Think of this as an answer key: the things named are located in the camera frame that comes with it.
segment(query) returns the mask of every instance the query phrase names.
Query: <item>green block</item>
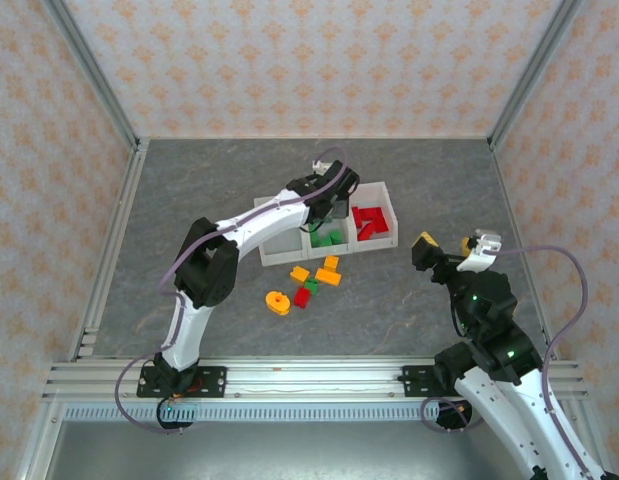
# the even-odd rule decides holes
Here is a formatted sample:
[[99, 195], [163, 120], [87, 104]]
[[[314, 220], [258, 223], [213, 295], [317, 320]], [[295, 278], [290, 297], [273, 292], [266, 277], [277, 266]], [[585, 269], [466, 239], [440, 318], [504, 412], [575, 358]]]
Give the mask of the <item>green block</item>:
[[317, 248], [320, 246], [320, 235], [318, 235], [318, 232], [311, 232], [309, 234], [309, 237], [311, 238], [311, 246], [313, 248]]
[[342, 232], [340, 230], [331, 230], [329, 232], [331, 243], [334, 245], [340, 245], [342, 243]]
[[308, 278], [305, 282], [305, 288], [311, 292], [311, 295], [318, 294], [318, 280], [315, 278]]

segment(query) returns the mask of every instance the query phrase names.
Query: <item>patterned wallpaper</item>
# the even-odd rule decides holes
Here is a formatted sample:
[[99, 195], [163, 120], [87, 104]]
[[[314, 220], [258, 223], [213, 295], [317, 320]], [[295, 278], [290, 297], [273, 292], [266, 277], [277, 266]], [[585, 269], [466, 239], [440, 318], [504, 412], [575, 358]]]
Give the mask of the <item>patterned wallpaper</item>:
[[[525, 243], [567, 246], [587, 271], [588, 313], [560, 350], [584, 360], [619, 467], [619, 0], [584, 2], [498, 157]], [[557, 331], [578, 276], [557, 254], [531, 262]]]
[[68, 0], [141, 136], [485, 137], [559, 0]]
[[0, 479], [69, 352], [128, 156], [40, 0], [0, 0]]

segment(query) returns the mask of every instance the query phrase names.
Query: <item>toy block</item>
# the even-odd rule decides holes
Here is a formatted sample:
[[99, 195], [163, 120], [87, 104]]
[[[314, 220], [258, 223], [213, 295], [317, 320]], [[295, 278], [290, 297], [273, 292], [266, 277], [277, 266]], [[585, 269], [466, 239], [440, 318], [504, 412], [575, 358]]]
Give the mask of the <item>toy block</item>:
[[305, 282], [305, 288], [309, 290], [312, 295], [318, 295], [318, 280], [315, 278], [308, 278]]
[[299, 283], [300, 285], [304, 285], [305, 282], [307, 281], [307, 279], [309, 278], [310, 272], [309, 270], [307, 270], [306, 268], [302, 268], [302, 267], [293, 267], [293, 270], [291, 271], [291, 279], [296, 282]]
[[356, 224], [356, 228], [362, 228], [362, 218], [360, 218], [360, 209], [358, 207], [351, 207], [351, 214], [353, 215], [353, 221]]
[[322, 283], [333, 285], [334, 287], [340, 285], [341, 278], [342, 275], [340, 275], [339, 273], [330, 272], [329, 270], [325, 270], [324, 268], [319, 268], [318, 272], [316, 273], [316, 280]]
[[329, 255], [325, 258], [324, 269], [329, 272], [335, 272], [338, 269], [338, 261], [340, 259], [338, 257], [334, 257], [333, 255]]
[[358, 232], [358, 241], [364, 242], [365, 240], [369, 240], [371, 238], [371, 235], [373, 235], [375, 231], [375, 222], [369, 222], [362, 228], [362, 230], [360, 230], [360, 232]]
[[320, 235], [318, 232], [311, 232], [309, 234], [309, 238], [311, 239], [311, 247], [317, 248], [320, 246]]
[[376, 226], [376, 233], [386, 233], [389, 231], [389, 227], [387, 226], [385, 216], [382, 214], [382, 210], [380, 211], [380, 214], [374, 219], [373, 223]]
[[325, 238], [323, 238], [322, 240], [320, 240], [320, 246], [321, 247], [331, 247], [333, 245], [333, 242], [331, 241], [331, 237], [327, 236]]
[[371, 222], [375, 220], [376, 217], [379, 215], [382, 215], [382, 208], [380, 207], [360, 209], [360, 218], [362, 219], [363, 222]]
[[340, 245], [342, 243], [342, 232], [340, 230], [331, 230], [329, 236], [333, 245]]
[[293, 304], [296, 307], [305, 308], [307, 303], [309, 303], [309, 298], [311, 298], [311, 291], [300, 287], [296, 292], [296, 296], [293, 297]]
[[287, 315], [291, 309], [289, 297], [281, 292], [269, 292], [265, 297], [265, 302], [267, 302], [269, 310], [278, 315]]

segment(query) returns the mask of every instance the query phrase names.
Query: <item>black mounting bracket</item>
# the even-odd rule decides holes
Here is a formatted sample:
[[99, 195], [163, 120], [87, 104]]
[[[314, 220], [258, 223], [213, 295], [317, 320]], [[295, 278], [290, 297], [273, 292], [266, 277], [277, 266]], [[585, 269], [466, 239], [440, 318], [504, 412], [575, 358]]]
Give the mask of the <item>black mounting bracket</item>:
[[[223, 398], [227, 385], [227, 367], [198, 365], [193, 374], [191, 387], [184, 394], [187, 398]], [[167, 398], [174, 394], [173, 388], [155, 366], [140, 370], [138, 398]]]
[[433, 365], [405, 365], [397, 380], [404, 385], [405, 397], [457, 397], [458, 392], [440, 384]]

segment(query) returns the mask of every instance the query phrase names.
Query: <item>purple cable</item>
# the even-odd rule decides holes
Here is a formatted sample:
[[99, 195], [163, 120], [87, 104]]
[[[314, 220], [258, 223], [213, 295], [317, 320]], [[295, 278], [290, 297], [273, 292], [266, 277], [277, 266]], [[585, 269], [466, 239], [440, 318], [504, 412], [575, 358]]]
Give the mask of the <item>purple cable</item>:
[[129, 370], [131, 370], [131, 368], [136, 363], [138, 363], [138, 362], [140, 362], [142, 360], [148, 360], [148, 359], [152, 358], [154, 355], [156, 355], [158, 353], [164, 353], [165, 351], [170, 349], [176, 343], [176, 340], [178, 338], [178, 334], [180, 333], [180, 327], [182, 326], [182, 319], [184, 317], [185, 299], [178, 292], [169, 292], [169, 291], [164, 290], [164, 287], [165, 287], [166, 283], [176, 273], [176, 270], [178, 270], [178, 268], [180, 268], [180, 266], [184, 263], [184, 261], [200, 245], [202, 245], [203, 243], [205, 243], [205, 242], [207, 242], [207, 241], [209, 241], [209, 240], [211, 240], [213, 238], [219, 237], [220, 235], [224, 235], [227, 232], [235, 230], [235, 229], [243, 226], [247, 222], [253, 220], [254, 218], [262, 215], [263, 213], [266, 213], [266, 212], [268, 212], [270, 210], [273, 210], [274, 208], [280, 208], [280, 207], [284, 207], [285, 205], [291, 205], [291, 204], [294, 204], [294, 203], [304, 202], [305, 200], [310, 200], [310, 199], [312, 199], [314, 197], [317, 197], [318, 195], [322, 194], [323, 192], [325, 192], [326, 190], [331, 188], [333, 185], [335, 185], [336, 182], [338, 182], [338, 180], [340, 180], [340, 177], [342, 177], [342, 175], [344, 175], [345, 170], [346, 170], [346, 168], [347, 168], [347, 166], [349, 164], [349, 158], [347, 156], [346, 150], [343, 147], [341, 147], [341, 146], [330, 147], [327, 150], [325, 150], [324, 152], [322, 152], [320, 155], [318, 155], [318, 157], [313, 161], [313, 165], [315, 165], [320, 160], [322, 160], [325, 156], [327, 156], [331, 152], [335, 152], [335, 151], [339, 151], [340, 153], [342, 153], [342, 167], [340, 168], [340, 170], [338, 171], [336, 176], [334, 178], [332, 178], [329, 182], [327, 182], [326, 185], [324, 185], [323, 187], [319, 188], [315, 192], [309, 193], [309, 194], [304, 195], [302, 197], [292, 198], [292, 199], [289, 199], [289, 200], [283, 200], [280, 203], [273, 203], [271, 205], [264, 206], [263, 208], [261, 208], [259, 210], [256, 210], [256, 211], [252, 212], [250, 215], [247, 215], [245, 218], [239, 220], [238, 222], [236, 222], [235, 225], [231, 225], [229, 227], [225, 227], [223, 229], [220, 229], [220, 230], [217, 230], [215, 232], [212, 232], [212, 233], [209, 233], [207, 235], [202, 236], [201, 238], [196, 240], [194, 243], [192, 243], [189, 246], [189, 248], [187, 248], [182, 253], [182, 255], [180, 255], [176, 259], [176, 261], [169, 268], [169, 270], [167, 270], [167, 273], [165, 273], [165, 275], [160, 280], [160, 283], [158, 284], [158, 292], [161, 295], [176, 297], [176, 299], [179, 300], [179, 302], [180, 302], [180, 307], [179, 307], [179, 311], [178, 311], [178, 319], [176, 320], [176, 328], [174, 328], [173, 336], [171, 337], [171, 340], [169, 341], [169, 343], [167, 345], [160, 347], [155, 352], [148, 353], [146, 355], [141, 355], [141, 356], [136, 357], [133, 360], [131, 360], [131, 362], [129, 362], [129, 364], [125, 368], [122, 369], [122, 372], [120, 373], [120, 376], [116, 380], [116, 385], [114, 387], [114, 400], [116, 402], [116, 406], [118, 407], [118, 410], [120, 410], [120, 413], [122, 414], [122, 416], [125, 417], [131, 424], [135, 425], [136, 427], [139, 427], [139, 428], [142, 428], [144, 430], [147, 430], [148, 432], [152, 432], [152, 433], [170, 434], [170, 433], [182, 433], [183, 432], [182, 428], [161, 429], [161, 428], [152, 427], [151, 425], [146, 425], [146, 424], [144, 424], [142, 422], [139, 422], [138, 420], [133, 418], [131, 415], [129, 415], [129, 413], [127, 413], [127, 411], [124, 409], [124, 407], [122, 406], [122, 403], [120, 401], [120, 386], [122, 384], [122, 379], [127, 374], [127, 372]]
[[[456, 413], [458, 414], [458, 416], [460, 417], [460, 419], [462, 420], [462, 423], [465, 424], [464, 428], [458, 428], [455, 430], [448, 430], [446, 428], [443, 427], [434, 427], [433, 425], [429, 424], [429, 420], [427, 420], [425, 418], [425, 407], [427, 405], [429, 405], [429, 402], [432, 401], [438, 401], [438, 402], [443, 402], [446, 403], [447, 405], [449, 405], [449, 407], [446, 408], [440, 408], [440, 410], [449, 410], [451, 408], [453, 408]], [[423, 425], [425, 427], [427, 427], [429, 430], [431, 430], [432, 432], [436, 432], [436, 433], [463, 433], [463, 432], [468, 432], [469, 430], [473, 430], [476, 427], [479, 427], [480, 425], [482, 425], [485, 422], [484, 418], [480, 418], [478, 419], [478, 421], [476, 421], [476, 423], [469, 425], [469, 421], [467, 420], [467, 417], [465, 417], [465, 414], [462, 413], [460, 411], [460, 408], [458, 408], [458, 406], [453, 403], [451, 400], [444, 398], [444, 397], [429, 397], [427, 399], [425, 399], [424, 402], [422, 402], [422, 404], [420, 405], [420, 419], [423, 423]]]
[[551, 395], [549, 395], [549, 362], [551, 361], [551, 356], [553, 355], [553, 351], [556, 348], [556, 345], [558, 344], [560, 339], [565, 336], [565, 334], [576, 324], [576, 322], [578, 322], [578, 320], [580, 320], [580, 317], [582, 317], [582, 314], [585, 312], [585, 308], [587, 308], [587, 303], [589, 302], [589, 287], [587, 284], [587, 276], [585, 275], [585, 271], [582, 268], [582, 265], [580, 265], [580, 262], [578, 261], [578, 259], [569, 250], [562, 248], [562, 247], [557, 247], [554, 245], [538, 245], [538, 246], [532, 246], [532, 247], [517, 248], [514, 250], [501, 250], [499, 252], [484, 250], [484, 252], [487, 255], [494, 255], [496, 257], [499, 257], [501, 255], [517, 255], [520, 253], [538, 252], [542, 250], [558, 252], [558, 253], [562, 253], [563, 255], [566, 255], [576, 267], [576, 270], [578, 271], [578, 275], [580, 276], [580, 283], [582, 285], [582, 300], [580, 302], [580, 308], [578, 309], [576, 314], [573, 316], [573, 318], [569, 320], [567, 324], [560, 329], [560, 331], [553, 338], [553, 340], [551, 340], [551, 342], [549, 343], [549, 346], [547, 347], [547, 353], [545, 353], [545, 358], [542, 364], [541, 384], [542, 384], [542, 396], [545, 399], [545, 406], [547, 407], [547, 411], [549, 412], [551, 416], [551, 420], [553, 421], [554, 425], [558, 429], [558, 433], [560, 433], [562, 440], [565, 442], [565, 445], [569, 449], [569, 452], [571, 452], [571, 454], [573, 455], [573, 458], [576, 460], [576, 463], [578, 464], [578, 467], [580, 467], [580, 470], [582, 470], [585, 476], [591, 476], [591, 472], [585, 465], [585, 462], [582, 460], [582, 457], [580, 456], [578, 451], [575, 449], [575, 447], [571, 443], [571, 440], [569, 440], [569, 437], [567, 436], [567, 433], [562, 427], [560, 420], [558, 420], [556, 412], [553, 408], [553, 403], [551, 402]]

